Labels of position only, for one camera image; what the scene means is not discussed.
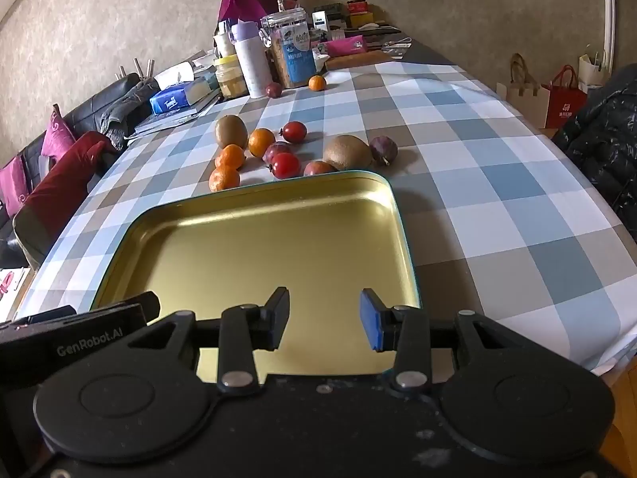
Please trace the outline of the glass cereal jar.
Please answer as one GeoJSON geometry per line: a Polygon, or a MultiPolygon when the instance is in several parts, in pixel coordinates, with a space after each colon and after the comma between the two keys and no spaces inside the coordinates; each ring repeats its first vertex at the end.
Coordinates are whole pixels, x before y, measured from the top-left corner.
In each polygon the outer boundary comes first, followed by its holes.
{"type": "Polygon", "coordinates": [[[260,20],[284,88],[306,86],[317,73],[307,14],[302,8],[279,11],[260,20]]]}

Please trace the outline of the dark purple plum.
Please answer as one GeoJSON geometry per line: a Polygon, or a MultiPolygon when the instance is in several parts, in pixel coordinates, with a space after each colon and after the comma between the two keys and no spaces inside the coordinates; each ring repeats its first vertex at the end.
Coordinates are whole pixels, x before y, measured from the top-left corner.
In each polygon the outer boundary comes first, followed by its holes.
{"type": "Polygon", "coordinates": [[[378,136],[369,141],[371,155],[379,165],[390,166],[399,154],[399,147],[395,141],[388,136],[378,136]]]}

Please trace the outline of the far small mandarin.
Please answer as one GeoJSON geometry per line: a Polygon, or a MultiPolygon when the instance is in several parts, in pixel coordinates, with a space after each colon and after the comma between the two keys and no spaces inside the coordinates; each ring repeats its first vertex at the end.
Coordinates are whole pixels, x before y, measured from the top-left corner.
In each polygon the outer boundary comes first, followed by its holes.
{"type": "Polygon", "coordinates": [[[311,78],[308,81],[308,88],[312,92],[324,91],[326,86],[327,86],[326,80],[319,74],[316,74],[315,76],[311,76],[311,78]]]}

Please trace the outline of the red plum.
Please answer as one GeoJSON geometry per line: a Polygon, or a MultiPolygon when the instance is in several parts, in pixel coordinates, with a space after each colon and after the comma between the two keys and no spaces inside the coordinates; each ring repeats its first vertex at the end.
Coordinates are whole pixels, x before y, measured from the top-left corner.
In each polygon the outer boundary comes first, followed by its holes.
{"type": "Polygon", "coordinates": [[[284,141],[271,143],[266,152],[264,152],[262,161],[264,161],[264,163],[268,166],[271,166],[273,164],[273,159],[280,153],[291,153],[291,145],[289,143],[284,143],[284,141]]]}
{"type": "Polygon", "coordinates": [[[316,160],[316,161],[312,161],[308,163],[305,166],[305,169],[303,170],[303,175],[314,176],[314,175],[328,174],[335,171],[336,171],[335,167],[330,165],[329,163],[322,160],[316,160]]]}

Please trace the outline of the yellow lid honey jar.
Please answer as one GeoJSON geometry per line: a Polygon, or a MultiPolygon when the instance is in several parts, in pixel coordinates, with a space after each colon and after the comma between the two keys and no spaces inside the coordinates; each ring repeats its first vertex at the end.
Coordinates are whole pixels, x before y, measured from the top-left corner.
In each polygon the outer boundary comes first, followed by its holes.
{"type": "Polygon", "coordinates": [[[221,94],[225,99],[234,99],[248,94],[238,55],[217,58],[214,61],[214,67],[221,94]]]}

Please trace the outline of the red plum by tray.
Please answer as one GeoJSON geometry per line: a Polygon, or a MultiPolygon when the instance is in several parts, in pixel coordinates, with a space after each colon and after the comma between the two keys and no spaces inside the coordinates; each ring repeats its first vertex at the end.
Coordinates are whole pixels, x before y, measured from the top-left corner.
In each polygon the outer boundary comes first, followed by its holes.
{"type": "Polygon", "coordinates": [[[316,160],[316,161],[312,161],[308,163],[305,166],[305,169],[303,170],[303,175],[314,176],[314,175],[328,174],[335,171],[336,171],[335,167],[330,165],[329,163],[322,160],[316,160]]]}

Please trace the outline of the magenta cushion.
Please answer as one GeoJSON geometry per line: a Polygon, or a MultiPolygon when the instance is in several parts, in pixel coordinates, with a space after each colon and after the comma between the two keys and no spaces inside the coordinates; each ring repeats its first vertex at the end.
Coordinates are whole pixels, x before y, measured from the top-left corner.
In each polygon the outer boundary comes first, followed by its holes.
{"type": "Polygon", "coordinates": [[[57,163],[75,142],[76,138],[73,137],[71,129],[64,121],[58,105],[54,104],[49,122],[47,122],[41,154],[57,163]]]}

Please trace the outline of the kiwi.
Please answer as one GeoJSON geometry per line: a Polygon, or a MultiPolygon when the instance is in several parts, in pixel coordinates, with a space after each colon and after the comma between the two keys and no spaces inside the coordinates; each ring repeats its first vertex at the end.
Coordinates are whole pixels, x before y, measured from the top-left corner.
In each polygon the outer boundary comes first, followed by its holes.
{"type": "Polygon", "coordinates": [[[373,163],[367,143],[352,135],[332,137],[324,148],[323,159],[338,170],[366,169],[373,163]]]}
{"type": "Polygon", "coordinates": [[[242,149],[247,147],[247,128],[243,120],[235,114],[226,114],[219,118],[215,124],[215,136],[217,146],[220,149],[230,145],[242,149]]]}

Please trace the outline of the orange mandarin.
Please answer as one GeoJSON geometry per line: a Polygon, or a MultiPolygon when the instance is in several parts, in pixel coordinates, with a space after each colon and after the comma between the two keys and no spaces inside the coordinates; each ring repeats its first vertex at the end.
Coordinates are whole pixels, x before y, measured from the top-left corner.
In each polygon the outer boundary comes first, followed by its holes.
{"type": "Polygon", "coordinates": [[[244,162],[244,149],[235,143],[230,143],[230,145],[221,149],[215,158],[215,166],[217,168],[224,166],[239,170],[244,162]]]}
{"type": "Polygon", "coordinates": [[[256,128],[248,137],[248,151],[254,158],[261,159],[267,149],[276,142],[276,136],[268,128],[256,128]]]}
{"type": "Polygon", "coordinates": [[[218,192],[238,187],[241,184],[238,171],[227,165],[220,165],[213,170],[208,178],[208,189],[210,192],[218,192]]]}

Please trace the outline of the gold metal tray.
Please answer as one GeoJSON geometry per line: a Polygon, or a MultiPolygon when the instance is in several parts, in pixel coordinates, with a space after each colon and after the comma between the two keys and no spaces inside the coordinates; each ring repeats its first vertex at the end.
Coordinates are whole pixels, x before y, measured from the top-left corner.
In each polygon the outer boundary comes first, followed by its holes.
{"type": "Polygon", "coordinates": [[[418,306],[414,266],[392,188],[372,172],[342,172],[221,191],[153,207],[127,228],[94,306],[152,291],[162,315],[220,317],[285,287],[291,313],[259,376],[377,373],[358,299],[418,306]]]}

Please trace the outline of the wooden cutting board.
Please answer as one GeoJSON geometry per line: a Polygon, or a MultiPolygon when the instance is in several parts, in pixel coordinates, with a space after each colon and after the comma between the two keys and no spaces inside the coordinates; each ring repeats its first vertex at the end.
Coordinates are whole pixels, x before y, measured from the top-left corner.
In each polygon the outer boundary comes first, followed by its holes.
{"type": "Polygon", "coordinates": [[[392,62],[393,58],[382,51],[370,51],[358,54],[331,57],[325,62],[327,71],[364,67],[392,62]]]}

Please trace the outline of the beige paper bag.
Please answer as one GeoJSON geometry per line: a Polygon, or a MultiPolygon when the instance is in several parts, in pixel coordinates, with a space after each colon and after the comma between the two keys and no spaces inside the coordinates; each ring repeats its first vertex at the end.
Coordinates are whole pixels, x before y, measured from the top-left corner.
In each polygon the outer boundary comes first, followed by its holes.
{"type": "Polygon", "coordinates": [[[551,93],[531,76],[525,58],[510,58],[510,82],[496,84],[496,94],[506,100],[535,128],[546,127],[551,93]]]}

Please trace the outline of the stack of books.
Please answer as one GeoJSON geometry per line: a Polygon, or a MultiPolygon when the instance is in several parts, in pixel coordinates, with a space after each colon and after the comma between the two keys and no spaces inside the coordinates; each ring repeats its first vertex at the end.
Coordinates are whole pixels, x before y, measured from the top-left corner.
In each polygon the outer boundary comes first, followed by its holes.
{"type": "Polygon", "coordinates": [[[189,108],[182,108],[167,112],[166,114],[152,114],[148,118],[141,121],[134,127],[134,131],[125,136],[127,141],[133,141],[144,135],[152,134],[164,129],[177,127],[179,125],[191,122],[199,117],[200,114],[213,106],[221,97],[220,88],[216,88],[211,94],[206,95],[189,108]]]}

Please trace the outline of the red shopping bag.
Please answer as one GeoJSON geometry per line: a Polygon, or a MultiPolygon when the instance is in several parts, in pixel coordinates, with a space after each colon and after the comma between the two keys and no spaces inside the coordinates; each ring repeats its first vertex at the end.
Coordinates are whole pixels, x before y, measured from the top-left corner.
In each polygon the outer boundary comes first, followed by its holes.
{"type": "Polygon", "coordinates": [[[571,65],[564,65],[560,72],[542,88],[549,91],[545,127],[561,128],[585,105],[587,95],[579,88],[579,77],[571,65]]]}

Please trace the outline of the red tomato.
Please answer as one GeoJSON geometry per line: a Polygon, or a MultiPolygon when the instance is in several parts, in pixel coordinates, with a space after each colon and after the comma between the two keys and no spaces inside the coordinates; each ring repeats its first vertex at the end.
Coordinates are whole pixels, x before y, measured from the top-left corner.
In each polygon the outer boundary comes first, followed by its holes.
{"type": "Polygon", "coordinates": [[[303,143],[307,134],[307,127],[299,121],[288,122],[279,130],[279,135],[287,143],[303,143]]]}
{"type": "Polygon", "coordinates": [[[272,158],[270,169],[277,179],[288,179],[299,176],[301,164],[295,154],[280,152],[272,158]]]}

